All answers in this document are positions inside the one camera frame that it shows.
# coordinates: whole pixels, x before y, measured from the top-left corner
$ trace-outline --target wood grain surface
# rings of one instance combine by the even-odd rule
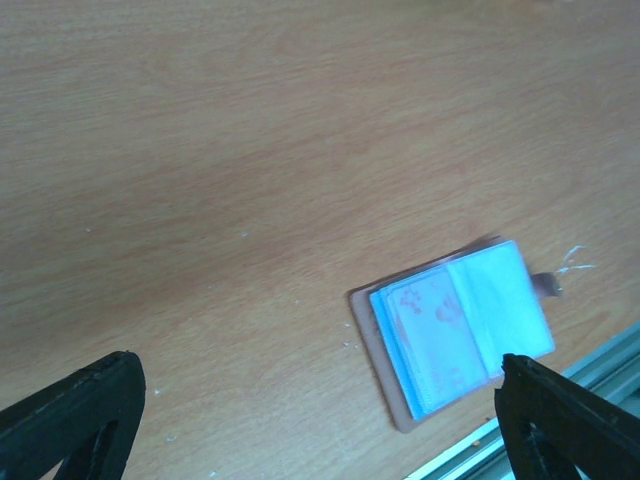
[[[125,478],[439,454],[492,389],[396,432],[345,294],[486,233],[596,265],[545,364],[638,320],[636,0],[1,3],[0,407],[137,352]]]

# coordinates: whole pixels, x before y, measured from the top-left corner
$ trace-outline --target wooden table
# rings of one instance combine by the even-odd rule
[[[635,0],[54,3],[2,2],[0,406],[137,352],[126,478],[439,454],[492,390],[397,433],[345,294],[486,233],[596,265],[547,365],[637,321]]]

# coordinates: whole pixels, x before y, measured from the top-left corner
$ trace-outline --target card holder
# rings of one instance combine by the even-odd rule
[[[487,252],[494,247],[494,252]],[[479,263],[474,255],[479,257],[482,252],[490,255],[480,258]],[[504,268],[496,268],[496,262],[515,273],[505,277],[500,273]],[[488,277],[483,273],[487,269]],[[485,293],[500,278],[524,279],[518,289],[524,285],[527,292],[524,296],[532,298],[531,306],[537,308],[533,308],[536,313],[530,321],[538,314],[541,317],[536,317],[537,321],[532,323],[542,319],[542,329],[540,325],[532,329],[537,342],[532,343],[529,339],[505,342],[498,335],[497,343],[487,347],[482,335],[493,338],[492,332],[499,322],[491,319],[487,322],[479,315],[475,311],[478,310],[478,299],[468,294],[477,287],[483,275],[490,280],[484,284]],[[546,284],[557,286],[549,276],[539,274],[534,278],[540,277],[539,280]],[[526,351],[529,356],[539,356],[553,349],[544,314],[531,284],[515,242],[494,237],[351,292],[352,310],[400,431],[410,431],[429,414],[490,382],[495,373],[491,371],[494,359],[500,355],[501,360],[505,348],[515,347],[513,351]],[[546,295],[557,295],[557,291],[547,289],[543,296]],[[506,309],[501,316],[509,312]],[[400,326],[398,318],[403,320]],[[513,333],[513,325],[509,322],[506,329]],[[482,349],[478,338],[484,342]]]

